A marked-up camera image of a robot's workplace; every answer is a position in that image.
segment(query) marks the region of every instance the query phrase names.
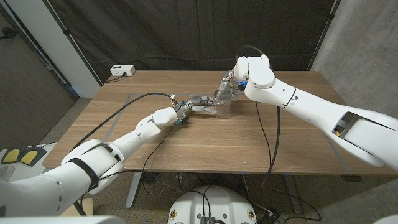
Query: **black curtain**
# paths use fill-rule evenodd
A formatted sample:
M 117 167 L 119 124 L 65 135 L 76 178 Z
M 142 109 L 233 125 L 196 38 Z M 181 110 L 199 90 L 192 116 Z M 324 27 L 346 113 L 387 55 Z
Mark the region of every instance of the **black curtain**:
M 333 0 L 50 3 L 104 82 L 113 65 L 229 70 L 242 45 L 259 47 L 275 70 L 306 70 Z

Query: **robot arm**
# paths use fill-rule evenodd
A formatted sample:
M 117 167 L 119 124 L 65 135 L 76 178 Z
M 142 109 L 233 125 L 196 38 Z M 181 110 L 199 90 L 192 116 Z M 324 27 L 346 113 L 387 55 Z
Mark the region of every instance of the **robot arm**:
M 338 105 L 290 86 L 275 78 L 265 55 L 238 58 L 229 74 L 238 81 L 248 81 L 244 93 L 249 99 L 280 106 L 313 124 L 357 158 L 398 171 L 397 119 Z
M 157 110 L 141 120 L 136 129 L 113 142 L 92 139 L 76 147 L 62 165 L 36 177 L 5 182 L 0 180 L 0 217 L 60 215 L 86 191 L 95 194 L 122 171 L 125 161 L 142 145 L 154 140 L 161 129 L 172 123 L 186 123 L 187 114 L 214 99 L 195 96 L 174 108 Z

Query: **cable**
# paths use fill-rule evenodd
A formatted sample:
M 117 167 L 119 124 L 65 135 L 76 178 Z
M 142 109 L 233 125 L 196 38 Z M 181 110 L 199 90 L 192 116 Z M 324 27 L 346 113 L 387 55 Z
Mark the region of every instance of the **cable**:
M 142 172 L 144 172 L 145 165 L 147 164 L 148 159 L 150 158 L 150 156 L 153 155 L 153 153 L 155 153 L 156 149 L 159 148 L 159 146 L 164 142 L 164 140 L 167 138 L 167 136 L 169 136 L 169 134 L 173 131 L 173 128 L 175 127 L 175 125 L 170 129 L 170 131 L 168 131 L 166 136 L 164 136 L 163 140 L 159 143 L 159 145 L 155 148 L 155 150 L 153 150 L 153 152 L 148 156 L 147 160 L 145 160 L 144 166 L 142 166 Z M 162 183 L 162 181 L 160 181 L 160 179 L 155 174 L 151 173 L 151 175 L 155 176 L 155 178 L 160 182 L 160 184 L 162 185 L 162 191 L 158 195 L 153 195 L 152 193 L 147 191 L 147 189 L 145 188 L 145 184 L 144 183 L 142 183 L 142 187 L 144 188 L 145 192 L 147 192 L 151 196 L 154 196 L 154 197 L 161 196 L 162 193 L 163 193 L 163 190 L 164 190 L 163 183 Z
M 204 191 L 204 193 L 203 193 L 203 211 L 205 211 L 205 197 L 206 197 L 206 191 L 209 189 L 211 187 L 211 185 L 209 185 L 207 188 L 206 188 L 206 190 Z
M 279 219 L 278 219 L 274 214 L 272 214 L 272 215 L 274 216 L 274 218 L 276 218 L 276 220 L 278 221 L 278 223 L 281 224 L 280 221 L 279 221 Z
M 106 124 L 110 119 L 112 119 L 114 116 L 116 116 L 120 111 L 122 111 L 123 109 L 125 109 L 126 107 L 128 107 L 129 105 L 131 105 L 133 102 L 135 102 L 135 101 L 137 101 L 137 100 L 139 100 L 139 99 L 141 99 L 141 98 L 143 98 L 143 97 L 145 97 L 145 96 L 149 96 L 149 95 L 162 95 L 162 96 L 167 96 L 167 97 L 171 98 L 170 95 L 165 94 L 165 93 L 146 93 L 146 94 L 144 94 L 144 95 L 141 95 L 141 96 L 135 98 L 134 100 L 130 101 L 129 103 L 127 103 L 126 105 L 124 105 L 124 106 L 122 106 L 120 109 L 118 109 L 117 112 L 113 113 L 110 117 L 108 117 L 108 118 L 107 118 L 106 120 L 104 120 L 101 124 L 99 124 L 97 127 L 95 127 L 95 129 L 93 129 L 92 131 L 90 131 L 85 137 L 83 137 L 78 143 L 75 144 L 75 146 L 72 148 L 72 150 L 74 150 L 76 147 L 78 147 L 80 144 L 82 144 L 88 137 L 90 137 L 90 136 L 91 136 L 94 132 L 96 132 L 100 127 L 102 127 L 102 126 L 103 126 L 104 124 Z M 98 179 L 97 182 L 100 181 L 100 180 L 103 180 L 103 179 L 105 179 L 105 178 L 107 178 L 107 177 L 110 177 L 110 176 L 112 176 L 112 175 L 121 174 L 121 173 L 125 173 L 125 172 L 134 172 L 134 171 L 133 171 L 133 170 L 127 170 L 127 171 L 116 172 L 116 173 L 107 175 L 106 177 L 102 177 L 102 178 Z M 84 210 L 83 210 L 83 206 L 80 205 L 77 201 L 74 202 L 73 205 L 75 206 L 76 210 L 78 211 L 78 213 L 79 213 L 80 215 L 86 215 L 86 213 L 85 213 Z
M 114 78 L 114 79 L 111 79 L 111 80 L 108 80 L 108 81 L 106 81 L 106 83 L 111 83 L 111 82 L 120 81 L 120 79 L 122 79 L 122 78 L 125 77 L 126 75 L 127 75 L 127 73 L 126 73 L 126 72 L 123 72 L 123 74 L 122 74 L 121 76 L 119 76 L 119 77 L 117 77 L 117 78 Z
M 130 104 L 132 104 L 133 102 L 145 97 L 145 96 L 149 96 L 149 95 L 162 95 L 162 96 L 167 96 L 167 97 L 171 97 L 168 94 L 165 93 L 146 93 L 144 95 L 141 95 L 135 99 L 133 99 L 132 101 L 130 101 L 129 103 L 127 103 L 126 105 L 122 106 L 120 109 L 117 110 L 117 112 L 115 112 L 114 114 L 112 114 L 110 117 L 108 117 L 106 120 L 104 120 L 101 124 L 99 124 L 95 129 L 93 129 L 92 131 L 90 131 L 85 137 L 83 137 L 78 143 L 76 143 L 76 145 L 72 148 L 72 150 L 74 150 L 76 147 L 78 147 L 80 144 L 82 144 L 84 141 L 86 141 L 86 139 L 88 137 L 90 137 L 94 132 L 96 132 L 100 127 L 102 127 L 102 125 L 106 124 L 110 119 L 112 119 L 114 116 L 116 116 L 120 111 L 122 111 L 123 109 L 125 109 L 126 107 L 128 107 Z M 173 102 L 175 104 L 178 104 L 177 101 L 175 99 L 173 99 Z
M 47 144 L 45 144 L 44 146 L 42 146 L 40 148 L 43 149 L 45 146 L 48 146 L 49 144 L 51 144 L 51 143 L 47 143 Z
M 238 60 L 239 53 L 240 53 L 243 49 L 254 49 L 254 50 L 256 50 L 257 52 L 259 52 L 261 55 L 264 54 L 264 53 L 262 53 L 262 51 L 261 51 L 260 49 L 258 49 L 258 48 L 255 47 L 255 46 L 244 45 L 244 46 L 242 46 L 241 48 L 239 48 L 238 51 L 236 52 L 236 60 Z
M 279 193 L 279 194 L 288 195 L 288 196 L 291 196 L 291 197 L 293 197 L 293 198 L 296 198 L 296 199 L 300 200 L 301 202 L 303 202 L 303 203 L 307 204 L 309 207 L 311 207 L 311 208 L 317 213 L 317 215 L 318 215 L 318 217 L 319 217 L 319 218 L 308 218 L 308 217 L 296 217 L 296 216 L 292 216 L 292 217 L 286 218 L 286 219 L 285 219 L 285 222 L 287 222 L 287 220 L 290 220 L 290 219 L 292 219 L 292 218 L 300 218 L 300 219 L 304 219 L 304 220 L 311 220 L 311 221 L 318 221 L 318 222 L 319 222 L 319 221 L 322 221 L 321 214 L 319 214 L 318 210 L 317 210 L 314 206 L 310 205 L 308 202 L 304 201 L 303 199 L 301 199 L 301 198 L 299 198 L 299 197 L 296 197 L 296 196 L 294 196 L 294 195 L 288 194 L 288 193 L 279 192 L 279 191 L 277 191 L 277 190 L 271 190 L 271 189 L 267 189 L 267 190 L 272 191 L 272 192 L 275 192 L 275 193 Z
M 171 133 L 171 131 L 173 130 L 174 127 L 175 127 L 175 125 L 174 125 L 174 126 L 172 127 L 172 129 L 166 134 L 166 136 L 165 136 L 165 137 L 163 138 L 163 140 L 159 143 L 159 145 L 155 148 L 155 150 L 148 156 L 147 160 L 145 161 L 145 164 L 147 163 L 147 161 L 148 161 L 148 159 L 150 158 L 150 156 L 153 155 L 153 153 L 156 151 L 156 149 L 159 148 L 159 146 L 163 143 L 163 141 L 166 139 L 166 137 Z M 106 176 L 104 176 L 104 177 L 99 178 L 99 179 L 97 180 L 97 183 L 98 183 L 100 180 L 106 179 L 106 178 L 111 177 L 111 176 L 113 176 L 113 175 L 116 175 L 116 174 L 123 174 L 123 173 L 127 173 L 127 172 L 136 172 L 136 171 L 135 171 L 135 170 L 123 170 L 123 171 L 115 172 L 115 173 L 113 173 L 113 174 L 109 174 L 109 175 L 106 175 Z M 150 193 L 150 192 L 147 191 L 147 189 L 145 188 L 144 183 L 142 183 L 142 186 L 144 187 L 144 190 L 145 190 L 149 195 L 156 197 L 156 196 L 162 195 L 163 190 L 164 190 L 164 185 L 163 185 L 162 181 L 161 181 L 156 175 L 154 175 L 154 176 L 155 176 L 155 178 L 160 182 L 160 184 L 162 185 L 162 191 L 160 192 L 160 194 L 158 194 L 158 195 L 153 195 L 152 193 Z M 76 207 L 76 209 L 78 210 L 78 212 L 79 212 L 79 211 L 82 212 L 82 213 L 79 212 L 80 215 L 85 215 L 85 213 L 84 213 L 84 211 L 83 211 L 83 197 L 84 197 L 84 194 L 81 196 L 80 204 L 79 204 L 78 202 L 75 202 L 75 203 L 74 203 L 74 206 Z
M 255 103 L 256 103 L 257 116 L 259 117 L 259 121 L 260 121 L 260 125 L 261 125 L 261 130 L 262 130 L 262 133 L 264 134 L 264 137 L 266 138 L 266 141 L 267 141 L 268 155 L 269 155 L 269 165 L 271 166 L 271 149 L 269 147 L 269 142 L 268 142 L 268 138 L 267 138 L 266 132 L 264 131 L 264 127 L 262 126 L 262 122 L 261 122 L 261 118 L 260 118 L 260 112 L 259 112 L 259 107 L 257 105 L 257 102 L 255 102 Z
M 180 185 L 181 194 L 183 194 L 182 193 L 181 180 L 180 180 L 180 173 L 178 173 L 178 184 Z
M 274 162 L 276 159 L 276 155 L 278 153 L 278 147 L 279 147 L 279 137 L 280 137 L 280 107 L 277 106 L 277 117 L 278 117 L 278 127 L 277 127 L 277 134 L 276 134 L 276 143 L 275 143 L 275 151 L 274 151 L 274 155 L 272 157 L 272 162 L 268 168 L 267 174 L 264 177 L 264 180 L 262 181 L 262 187 L 264 188 L 264 183 L 266 181 L 266 179 L 268 178 L 268 176 L 271 174 L 271 170 L 274 166 Z
M 263 206 L 260 206 L 259 204 L 257 204 L 256 202 L 254 202 L 254 201 L 252 200 L 252 198 L 251 198 L 250 195 L 249 195 L 248 185 L 247 185 L 247 183 L 246 183 L 246 179 L 244 178 L 244 175 L 243 175 L 243 174 L 242 174 L 242 177 L 243 177 L 243 181 L 244 181 L 244 186 L 245 186 L 245 188 L 246 188 L 246 192 L 248 193 L 248 198 L 249 198 L 249 200 L 250 200 L 255 206 L 257 206 L 257 207 L 259 207 L 259 208 L 261 208 L 261 209 L 267 211 L 268 214 L 269 214 L 270 216 L 273 215 L 274 213 L 273 213 L 272 211 L 270 211 L 270 210 L 264 208 Z
M 188 192 L 195 192 L 195 193 L 203 195 L 203 198 L 205 198 L 207 200 L 207 205 L 209 206 L 209 216 L 210 216 L 210 214 L 211 214 L 211 212 L 210 212 L 210 202 L 209 202 L 209 199 L 207 198 L 207 196 L 205 194 L 202 194 L 202 193 L 196 191 L 196 190 L 190 190 Z M 203 216 L 205 216 L 205 203 L 204 202 L 203 202 Z

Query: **table top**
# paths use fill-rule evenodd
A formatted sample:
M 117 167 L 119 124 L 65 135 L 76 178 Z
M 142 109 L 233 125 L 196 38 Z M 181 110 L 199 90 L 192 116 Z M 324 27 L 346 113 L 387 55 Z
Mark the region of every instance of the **table top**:
M 212 95 L 223 72 L 136 71 L 132 77 L 105 84 L 45 158 L 46 167 L 57 167 L 70 149 L 87 133 L 129 100 L 149 93 L 176 95 L 177 101 L 196 95 Z M 334 103 L 344 104 L 319 72 L 275 72 L 278 79 Z M 276 106 L 258 103 L 261 120 L 274 153 L 277 131 Z M 111 142 L 135 129 L 154 111 L 172 106 L 164 96 L 147 96 L 128 106 L 89 139 Z M 231 117 L 217 119 L 206 113 L 191 114 L 186 125 L 176 126 L 146 164 L 147 171 L 266 173 L 269 153 L 254 101 L 243 92 L 232 102 Z M 165 137 L 166 127 L 125 163 L 125 170 L 141 170 L 147 156 Z M 273 174 L 375 175 L 396 173 L 374 167 L 338 146 L 333 150 L 314 126 L 281 110 L 280 143 Z

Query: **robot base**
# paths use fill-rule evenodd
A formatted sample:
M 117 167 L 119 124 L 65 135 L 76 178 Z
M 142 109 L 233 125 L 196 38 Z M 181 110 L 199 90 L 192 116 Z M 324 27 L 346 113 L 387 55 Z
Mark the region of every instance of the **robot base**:
M 170 209 L 168 223 L 256 223 L 256 215 L 251 204 L 240 194 L 220 186 L 197 187 L 183 194 Z

